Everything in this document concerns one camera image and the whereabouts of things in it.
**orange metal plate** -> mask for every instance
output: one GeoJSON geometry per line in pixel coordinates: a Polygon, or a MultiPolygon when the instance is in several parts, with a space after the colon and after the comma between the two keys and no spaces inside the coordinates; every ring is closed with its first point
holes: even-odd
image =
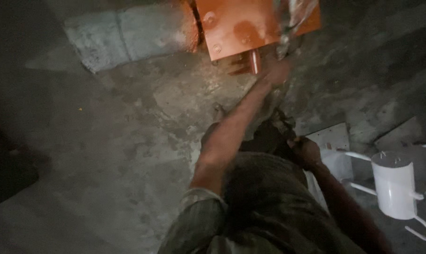
{"type": "Polygon", "coordinates": [[[212,61],[279,41],[271,0],[196,0],[212,61]]]}
{"type": "Polygon", "coordinates": [[[310,16],[300,25],[296,31],[296,35],[299,36],[304,33],[312,32],[321,28],[321,15],[320,15],[320,4],[312,10],[310,16]]]}

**forearm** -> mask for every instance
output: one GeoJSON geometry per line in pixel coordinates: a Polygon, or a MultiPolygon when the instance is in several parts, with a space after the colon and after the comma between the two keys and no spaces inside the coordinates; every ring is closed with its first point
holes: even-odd
{"type": "Polygon", "coordinates": [[[203,187],[219,194],[224,170],[234,159],[245,130],[271,91],[271,84],[258,80],[247,95],[224,118],[204,144],[190,188],[203,187]]]}
{"type": "Polygon", "coordinates": [[[311,169],[339,228],[367,253],[392,253],[372,218],[347,193],[323,164],[311,169]]]}

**hand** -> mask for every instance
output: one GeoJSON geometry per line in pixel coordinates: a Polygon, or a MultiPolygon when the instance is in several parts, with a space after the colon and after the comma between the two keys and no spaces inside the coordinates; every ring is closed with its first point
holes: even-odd
{"type": "Polygon", "coordinates": [[[261,79],[277,86],[285,83],[290,73],[291,65],[287,59],[268,61],[266,70],[261,73],[261,79]]]}
{"type": "Polygon", "coordinates": [[[305,170],[312,170],[321,166],[321,153],[318,145],[306,137],[297,137],[294,141],[288,141],[288,145],[299,159],[305,170]]]}

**white metal hook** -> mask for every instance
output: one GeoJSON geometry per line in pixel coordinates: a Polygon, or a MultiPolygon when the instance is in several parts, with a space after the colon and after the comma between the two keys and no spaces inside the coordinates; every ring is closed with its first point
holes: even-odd
{"type": "MultiPolygon", "coordinates": [[[[418,217],[418,216],[415,216],[414,217],[414,219],[416,219],[417,221],[419,221],[421,224],[423,224],[423,226],[425,226],[425,228],[426,228],[426,222],[422,219],[422,218],[420,218],[420,217],[418,217]]],[[[408,226],[406,226],[406,227],[404,227],[407,231],[409,231],[409,232],[411,232],[412,234],[414,234],[416,237],[418,237],[418,238],[420,238],[420,239],[422,239],[423,241],[426,241],[426,237],[424,236],[424,235],[422,235],[422,234],[419,234],[417,231],[415,231],[415,230],[413,230],[412,228],[410,228],[410,227],[408,227],[408,226]]]]}

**cement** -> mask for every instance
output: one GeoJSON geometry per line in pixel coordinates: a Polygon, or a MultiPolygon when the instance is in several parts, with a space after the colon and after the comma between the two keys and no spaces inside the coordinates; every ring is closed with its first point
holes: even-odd
{"type": "MultiPolygon", "coordinates": [[[[0,1],[0,127],[49,158],[36,184],[0,205],[0,253],[155,253],[211,123],[206,112],[216,101],[232,108],[255,78],[228,76],[205,51],[92,75],[60,22],[95,3],[47,4],[0,1]]],[[[298,134],[346,122],[351,149],[371,154],[413,115],[426,128],[426,11],[415,11],[426,1],[320,4],[323,28],[297,51],[281,107],[298,134]]],[[[355,179],[368,169],[353,164],[355,179]]],[[[426,253],[365,198],[396,253],[426,253]]]]}

